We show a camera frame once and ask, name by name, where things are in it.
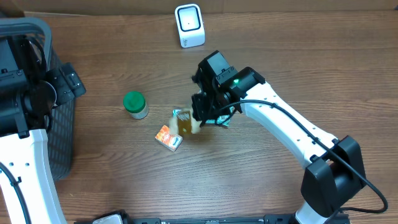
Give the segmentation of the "teal packet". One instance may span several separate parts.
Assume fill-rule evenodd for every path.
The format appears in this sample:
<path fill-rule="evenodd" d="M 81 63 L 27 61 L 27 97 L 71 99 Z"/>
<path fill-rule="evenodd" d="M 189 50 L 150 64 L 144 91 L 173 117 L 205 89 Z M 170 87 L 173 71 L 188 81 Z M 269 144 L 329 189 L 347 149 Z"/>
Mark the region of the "teal packet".
<path fill-rule="evenodd" d="M 208 119 L 206 124 L 214 124 L 216 126 L 229 127 L 232 115 L 235 113 L 234 107 L 230 108 L 230 114 L 219 116 L 217 119 Z"/>

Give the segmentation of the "Kleenex tissue pack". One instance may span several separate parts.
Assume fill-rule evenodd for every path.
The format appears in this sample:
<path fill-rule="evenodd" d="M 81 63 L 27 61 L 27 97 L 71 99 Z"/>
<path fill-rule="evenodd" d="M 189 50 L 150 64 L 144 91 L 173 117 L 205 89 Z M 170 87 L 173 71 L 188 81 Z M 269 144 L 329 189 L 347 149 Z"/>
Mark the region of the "Kleenex tissue pack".
<path fill-rule="evenodd" d="M 175 109 L 175 110 L 172 111 L 172 116 L 173 116 L 174 118 L 179 118 L 181 112 L 182 112 L 181 109 Z"/>

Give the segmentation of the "green lid jar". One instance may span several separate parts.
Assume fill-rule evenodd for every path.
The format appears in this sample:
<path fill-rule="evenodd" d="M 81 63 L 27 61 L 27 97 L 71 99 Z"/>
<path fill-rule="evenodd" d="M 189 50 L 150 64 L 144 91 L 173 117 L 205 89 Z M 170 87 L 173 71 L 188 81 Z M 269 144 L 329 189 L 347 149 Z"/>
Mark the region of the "green lid jar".
<path fill-rule="evenodd" d="M 143 119 L 149 113 L 144 95 L 139 91 L 130 91 L 124 96 L 123 106 L 134 119 Z"/>

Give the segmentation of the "orange tissue pack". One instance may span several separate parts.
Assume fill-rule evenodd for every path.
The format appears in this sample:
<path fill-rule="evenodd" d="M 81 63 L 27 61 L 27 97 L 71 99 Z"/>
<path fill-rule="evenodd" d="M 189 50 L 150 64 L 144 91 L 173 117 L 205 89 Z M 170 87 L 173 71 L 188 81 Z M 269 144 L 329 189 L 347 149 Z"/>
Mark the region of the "orange tissue pack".
<path fill-rule="evenodd" d="M 169 127 L 166 125 L 162 126 L 160 131 L 156 134 L 155 139 L 173 152 L 177 150 L 183 141 L 183 137 L 180 135 L 171 134 Z"/>

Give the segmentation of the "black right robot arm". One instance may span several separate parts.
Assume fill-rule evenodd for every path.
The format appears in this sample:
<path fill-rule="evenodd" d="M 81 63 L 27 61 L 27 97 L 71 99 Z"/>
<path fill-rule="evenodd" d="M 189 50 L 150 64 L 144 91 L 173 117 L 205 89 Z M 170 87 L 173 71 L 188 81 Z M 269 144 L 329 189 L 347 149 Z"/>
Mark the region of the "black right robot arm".
<path fill-rule="evenodd" d="M 236 111 L 260 123 L 304 169 L 304 204 L 291 217 L 266 215 L 266 223 L 349 223 L 342 206 L 364 186 L 361 147 L 351 136 L 338 139 L 289 106 L 265 78 L 246 67 L 237 71 L 219 51 L 205 57 L 192 77 L 193 116 L 204 123 Z"/>

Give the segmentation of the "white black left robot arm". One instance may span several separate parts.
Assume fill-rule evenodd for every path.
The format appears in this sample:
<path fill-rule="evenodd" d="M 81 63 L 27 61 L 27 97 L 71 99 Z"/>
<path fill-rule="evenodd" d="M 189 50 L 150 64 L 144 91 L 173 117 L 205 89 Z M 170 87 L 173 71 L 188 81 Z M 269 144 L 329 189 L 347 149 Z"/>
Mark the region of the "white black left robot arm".
<path fill-rule="evenodd" d="M 1 37 L 1 191 L 12 223 L 65 223 L 50 170 L 52 110 L 86 92 L 70 63 L 49 70 L 28 35 Z"/>

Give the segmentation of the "white barcode scanner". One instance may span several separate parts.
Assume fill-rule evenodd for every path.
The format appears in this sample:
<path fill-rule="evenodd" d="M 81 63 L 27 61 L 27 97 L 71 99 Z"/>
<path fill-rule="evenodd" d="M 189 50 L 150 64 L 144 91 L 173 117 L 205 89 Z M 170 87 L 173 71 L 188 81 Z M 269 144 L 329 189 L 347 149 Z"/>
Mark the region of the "white barcode scanner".
<path fill-rule="evenodd" d="M 178 36 L 182 48 L 190 48 L 205 43 L 205 28 L 201 9 L 197 4 L 185 4 L 175 9 Z"/>

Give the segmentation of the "grey plastic mesh basket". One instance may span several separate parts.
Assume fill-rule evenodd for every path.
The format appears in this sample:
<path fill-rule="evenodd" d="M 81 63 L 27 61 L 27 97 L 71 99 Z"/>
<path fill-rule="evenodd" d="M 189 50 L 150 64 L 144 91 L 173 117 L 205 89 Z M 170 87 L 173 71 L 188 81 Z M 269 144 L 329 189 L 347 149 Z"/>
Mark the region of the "grey plastic mesh basket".
<path fill-rule="evenodd" d="M 45 21 L 34 17 L 1 19 L 1 37 L 19 34 L 31 36 L 40 44 L 44 50 L 48 70 L 62 65 L 52 47 L 52 32 Z M 48 135 L 48 149 L 50 170 L 55 181 L 67 177 L 70 173 L 74 119 L 75 100 L 52 110 L 52 130 Z"/>

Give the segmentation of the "brown cardboard back panel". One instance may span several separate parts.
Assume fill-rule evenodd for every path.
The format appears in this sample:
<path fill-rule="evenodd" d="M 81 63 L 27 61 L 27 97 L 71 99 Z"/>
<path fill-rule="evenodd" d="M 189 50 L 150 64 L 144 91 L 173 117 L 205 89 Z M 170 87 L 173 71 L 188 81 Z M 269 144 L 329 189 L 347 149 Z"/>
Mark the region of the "brown cardboard back panel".
<path fill-rule="evenodd" d="M 203 13 L 383 11 L 397 0 L 1 0 L 12 16 L 23 12 L 82 15 L 172 14 L 177 6 L 194 3 Z"/>

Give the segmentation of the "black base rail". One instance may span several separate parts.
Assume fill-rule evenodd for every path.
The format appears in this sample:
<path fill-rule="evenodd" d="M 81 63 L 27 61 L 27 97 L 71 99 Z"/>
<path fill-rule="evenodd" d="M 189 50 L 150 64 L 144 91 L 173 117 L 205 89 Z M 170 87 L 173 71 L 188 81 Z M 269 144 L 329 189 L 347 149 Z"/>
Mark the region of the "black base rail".
<path fill-rule="evenodd" d="M 74 224 L 92 224 L 100 218 L 110 215 L 119 215 L 121 223 L 129 224 L 293 224 L 294 216 L 291 214 L 264 215 L 263 217 L 227 217 L 227 218 L 178 218 L 178 219 L 161 219 L 161 218 L 132 218 L 125 210 L 116 210 L 94 219 L 78 220 Z"/>

